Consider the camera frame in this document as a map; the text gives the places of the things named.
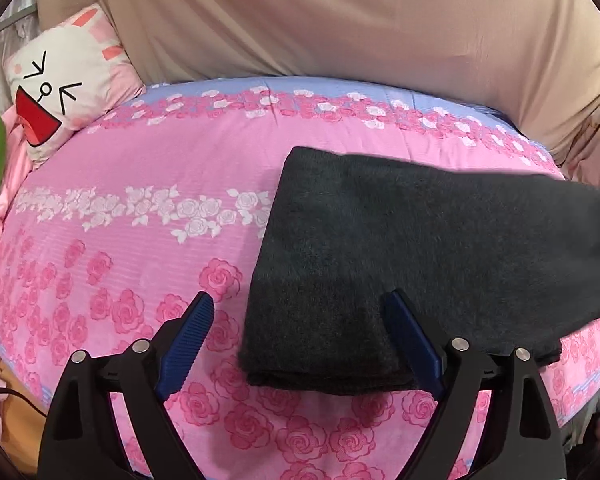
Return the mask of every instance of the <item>folded towel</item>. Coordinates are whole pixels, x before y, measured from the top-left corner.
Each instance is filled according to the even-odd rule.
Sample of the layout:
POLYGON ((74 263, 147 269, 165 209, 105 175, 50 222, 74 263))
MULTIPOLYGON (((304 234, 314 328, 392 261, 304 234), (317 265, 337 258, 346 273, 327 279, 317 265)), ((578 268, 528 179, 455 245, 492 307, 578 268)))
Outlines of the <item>folded towel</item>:
POLYGON ((251 281, 248 381, 413 388, 381 319, 382 294, 398 287, 451 337, 551 361, 559 338, 600 316, 600 192, 293 149, 251 281))

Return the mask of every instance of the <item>cartoon face pillow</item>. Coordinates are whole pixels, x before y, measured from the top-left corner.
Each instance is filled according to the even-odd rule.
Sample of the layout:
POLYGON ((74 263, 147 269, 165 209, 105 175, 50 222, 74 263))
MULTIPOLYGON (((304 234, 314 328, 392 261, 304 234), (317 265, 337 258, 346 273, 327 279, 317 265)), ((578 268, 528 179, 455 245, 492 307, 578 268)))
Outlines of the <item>cartoon face pillow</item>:
POLYGON ((74 132, 146 90, 98 4, 26 44, 5 72, 35 168, 74 132))

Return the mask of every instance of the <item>wrinkled fabric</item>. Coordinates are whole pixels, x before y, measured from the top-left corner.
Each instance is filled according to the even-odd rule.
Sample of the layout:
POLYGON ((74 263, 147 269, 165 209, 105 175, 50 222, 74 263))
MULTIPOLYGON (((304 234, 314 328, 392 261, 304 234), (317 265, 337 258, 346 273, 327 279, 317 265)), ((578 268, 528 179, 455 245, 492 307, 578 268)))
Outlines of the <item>wrinkled fabric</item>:
MULTIPOLYGON (((95 0, 38 0, 43 28, 95 0)), ((591 0, 98 0, 146 84, 315 75, 496 108, 561 164, 600 104, 591 0)))
POLYGON ((7 129, 7 163, 0 185, 0 237, 4 218, 7 216, 11 202, 31 171, 31 161, 27 156, 27 139, 24 133, 24 128, 28 126, 18 123, 15 106, 9 108, 2 115, 2 120, 7 129))

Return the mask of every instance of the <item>mattress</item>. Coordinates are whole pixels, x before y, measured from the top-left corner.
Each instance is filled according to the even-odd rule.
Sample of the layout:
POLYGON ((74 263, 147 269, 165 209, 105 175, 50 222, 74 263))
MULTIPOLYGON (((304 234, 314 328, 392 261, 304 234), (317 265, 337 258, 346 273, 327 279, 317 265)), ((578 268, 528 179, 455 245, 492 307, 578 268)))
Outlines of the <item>mattress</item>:
MULTIPOLYGON (((298 145, 562 178, 505 121, 417 92, 321 78, 154 86, 74 136, 21 188, 0 242, 1 357, 48 405, 72 351, 122 351, 206 290, 214 325, 166 403, 202 472, 394 478, 434 410, 428 394, 255 388, 237 367, 251 274, 298 145)), ((600 388, 600 320, 562 343, 542 376, 565 424, 600 388)), ((454 478, 471 465, 489 398, 480 393, 454 478)), ((131 463, 147 474, 120 395, 113 405, 131 463)))

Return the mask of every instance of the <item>pink bedsheet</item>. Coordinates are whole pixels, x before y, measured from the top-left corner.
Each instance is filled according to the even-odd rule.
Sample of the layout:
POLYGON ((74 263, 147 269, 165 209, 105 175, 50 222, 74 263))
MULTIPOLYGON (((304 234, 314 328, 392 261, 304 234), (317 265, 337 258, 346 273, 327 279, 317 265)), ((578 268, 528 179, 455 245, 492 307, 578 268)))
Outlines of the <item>pink bedsheet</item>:
POLYGON ((7 157, 4 177, 0 185, 0 237, 4 218, 22 186, 24 179, 31 171, 31 161, 27 156, 27 139, 24 126, 18 124, 16 107, 12 106, 2 114, 2 121, 7 129, 7 157))
MULTIPOLYGON (((30 174, 0 242, 0 354, 36 396, 49 402, 75 349, 122 351, 206 290, 216 320, 167 407, 208 478, 397 475, 434 409, 427 394, 253 388, 237 368, 251 274, 286 155, 304 145, 454 170, 560 172, 541 147, 470 108, 325 84, 151 89, 30 174)), ((600 320, 563 344, 561 361, 543 373, 561 423, 600 387, 600 320)), ((468 471, 488 399, 480 394, 453 478, 468 471)), ((120 396, 114 408, 131 462, 147 474, 120 396)))

